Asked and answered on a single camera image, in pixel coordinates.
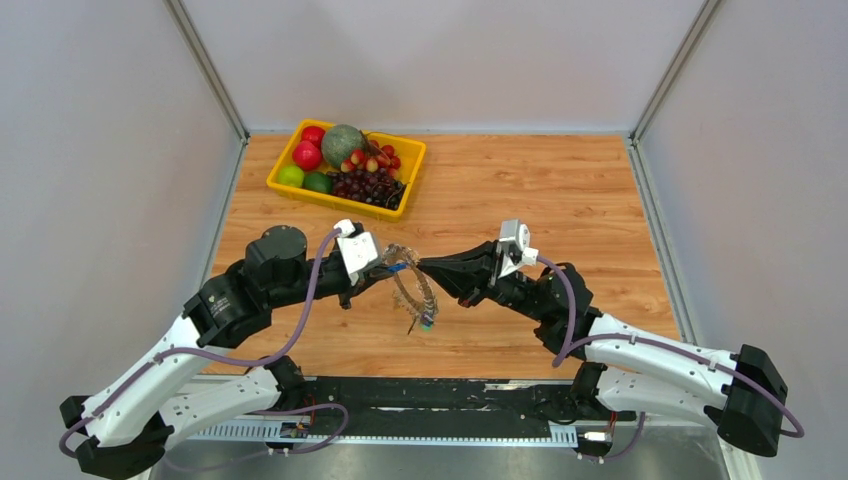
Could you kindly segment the grey disc keyring with rings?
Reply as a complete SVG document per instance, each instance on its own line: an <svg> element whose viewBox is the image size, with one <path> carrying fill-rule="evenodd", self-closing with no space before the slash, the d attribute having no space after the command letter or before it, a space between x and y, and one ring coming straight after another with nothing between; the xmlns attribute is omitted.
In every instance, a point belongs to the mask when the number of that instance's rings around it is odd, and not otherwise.
<svg viewBox="0 0 848 480"><path fill-rule="evenodd" d="M395 283L393 302L396 309L403 309L411 318L408 332L420 322L435 324L439 307L435 292L423 271L418 267L419 254L412 248L396 243L389 244L383 251L383 260L389 266L407 263L402 271L392 273Z"/></svg>

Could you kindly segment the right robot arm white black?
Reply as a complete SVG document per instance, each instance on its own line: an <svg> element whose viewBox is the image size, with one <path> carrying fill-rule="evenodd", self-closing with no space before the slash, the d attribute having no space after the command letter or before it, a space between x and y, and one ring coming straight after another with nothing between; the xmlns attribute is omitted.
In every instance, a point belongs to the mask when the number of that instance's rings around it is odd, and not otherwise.
<svg viewBox="0 0 848 480"><path fill-rule="evenodd" d="M786 407L788 386L768 353L674 341L641 330L591 304L592 293L573 265L536 255L536 279L525 275L514 247L487 241L471 250L424 258L417 267L465 308L490 300L537 321L536 338L560 365L582 365L571 403L584 417L634 411L713 426L732 446L774 457L783 436L803 430Z"/></svg>

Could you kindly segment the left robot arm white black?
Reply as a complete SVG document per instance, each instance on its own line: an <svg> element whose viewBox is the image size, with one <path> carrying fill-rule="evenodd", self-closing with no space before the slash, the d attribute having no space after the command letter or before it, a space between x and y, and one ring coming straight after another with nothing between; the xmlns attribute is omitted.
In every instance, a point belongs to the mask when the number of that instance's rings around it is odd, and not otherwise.
<svg viewBox="0 0 848 480"><path fill-rule="evenodd" d="M210 363L231 364L232 351L271 325L275 309L337 296L353 297L392 276L375 236L338 222L314 258L305 234L274 226L245 256L207 280L169 330L134 366L100 393L71 396L60 407L68 434L82 434L63 453L87 474L128 479L154 466L177 443L212 425L255 412L309 415L304 378L288 348L246 360L246 374L209 390L181 388Z"/></svg>

